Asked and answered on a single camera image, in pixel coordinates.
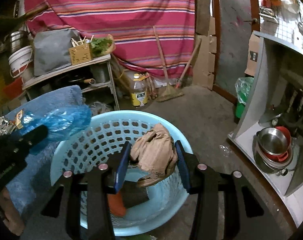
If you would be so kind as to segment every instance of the blue towel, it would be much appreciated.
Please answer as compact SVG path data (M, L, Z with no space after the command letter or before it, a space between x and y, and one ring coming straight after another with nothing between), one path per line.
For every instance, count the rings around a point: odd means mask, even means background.
M37 115L45 115L60 107L80 106L83 97L79 86L69 86L51 91L37 97L6 115L14 120L16 114L24 109ZM50 189L50 166L53 153L59 142L48 145L38 155L28 155L27 167L7 184L13 204L24 221L27 221L33 211L34 199L42 198Z

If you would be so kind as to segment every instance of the clear plastic bag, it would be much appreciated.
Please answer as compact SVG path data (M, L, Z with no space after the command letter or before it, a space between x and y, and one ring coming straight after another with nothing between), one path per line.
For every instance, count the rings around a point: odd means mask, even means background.
M246 104L247 98L250 94L250 89L253 84L253 77L244 77L237 79L235 83L237 99L240 103Z
M55 109L45 116L37 116L31 112L24 112L19 130L24 135L40 125L48 127L48 136L30 149L30 154L37 155L52 142L65 141L70 136L88 127L91 120L91 111L87 105L68 106Z

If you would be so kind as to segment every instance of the light blue plastic basket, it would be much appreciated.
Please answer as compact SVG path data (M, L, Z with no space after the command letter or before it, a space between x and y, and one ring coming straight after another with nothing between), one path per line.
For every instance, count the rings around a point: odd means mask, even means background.
M134 144L157 123L168 129L174 141L180 140L186 152L192 153L185 136L170 122L140 111L113 111L93 117L87 130L59 144L52 160L51 184L66 170L81 173L105 163L110 154L121 151L125 141ZM146 174L129 166L125 180L137 181ZM161 226L175 215L188 197L177 167L170 177L147 187L147 194L149 201L127 209L123 218L111 215L116 236L133 236ZM87 228L86 192L82 193L80 214L80 224Z

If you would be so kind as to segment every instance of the blue plastic bag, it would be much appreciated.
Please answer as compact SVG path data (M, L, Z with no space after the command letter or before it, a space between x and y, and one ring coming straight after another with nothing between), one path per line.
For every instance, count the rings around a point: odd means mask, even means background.
M45 116L37 116L31 112L24 112L19 130L24 135L40 125L48 127L48 136L30 149L30 154L37 155L49 143L68 140L70 136L85 130L91 120L91 111L87 105L67 106L55 109Z

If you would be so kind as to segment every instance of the metal screw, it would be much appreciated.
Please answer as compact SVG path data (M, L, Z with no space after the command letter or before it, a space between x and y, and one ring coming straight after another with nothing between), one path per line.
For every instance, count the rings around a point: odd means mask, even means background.
M72 171L65 171L64 172L64 177L65 178L69 178L69 177L71 177L72 176Z
M101 170L101 171L104 171L106 169L108 169L108 165L106 163L102 163L98 166L98 168Z
M204 163L200 163L197 165L197 168L200 169L201 171L204 171L205 169L207 169L207 165Z
M235 178L240 178L242 176L242 173L240 171L234 171L233 175Z

